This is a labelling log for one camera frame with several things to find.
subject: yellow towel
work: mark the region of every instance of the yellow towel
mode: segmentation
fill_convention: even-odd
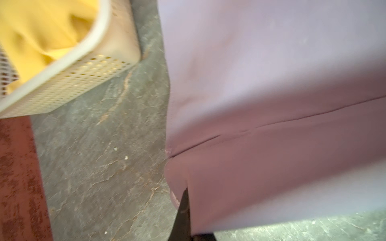
[[[0,44],[20,79],[10,93],[88,33],[98,0],[0,0]]]

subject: gray marble floor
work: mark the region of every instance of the gray marble floor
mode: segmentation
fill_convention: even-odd
[[[143,60],[61,108],[32,116],[55,241],[167,240],[163,179],[169,79],[156,0],[132,0]],[[381,241],[386,211],[216,234],[220,241]]]

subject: perforated plastic basket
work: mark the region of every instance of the perforated plastic basket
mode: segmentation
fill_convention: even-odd
[[[130,1],[99,0],[99,10],[85,39],[9,95],[17,73],[1,53],[0,118],[50,112],[139,62]]]

